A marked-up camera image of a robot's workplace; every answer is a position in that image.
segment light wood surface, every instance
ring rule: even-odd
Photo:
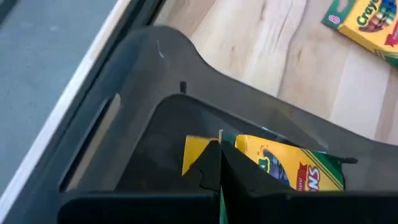
[[[398,144],[398,72],[321,24],[331,0],[167,0],[215,69],[370,139]]]

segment crayola logo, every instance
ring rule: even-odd
[[[368,6],[366,6],[364,12],[362,13],[361,16],[358,16],[356,18],[356,22],[360,26],[365,26],[368,21],[369,21],[369,16],[372,15],[373,12],[377,11],[377,6],[376,3],[378,3],[379,0],[370,0]]]

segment black plastic tray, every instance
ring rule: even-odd
[[[121,106],[93,160],[77,189],[61,193],[73,161],[85,150],[115,93],[120,94]],[[357,164],[343,166],[348,190],[398,188],[396,146],[358,136],[220,74],[171,28],[132,31],[82,94],[78,110],[46,150],[9,220],[39,221],[46,215],[46,220],[54,220],[59,206],[78,192],[145,190],[131,184],[137,173],[126,169],[134,166],[135,153],[181,172],[185,135],[216,137],[219,129],[278,138],[266,128],[307,149],[357,158]],[[177,150],[168,151],[171,145]]]

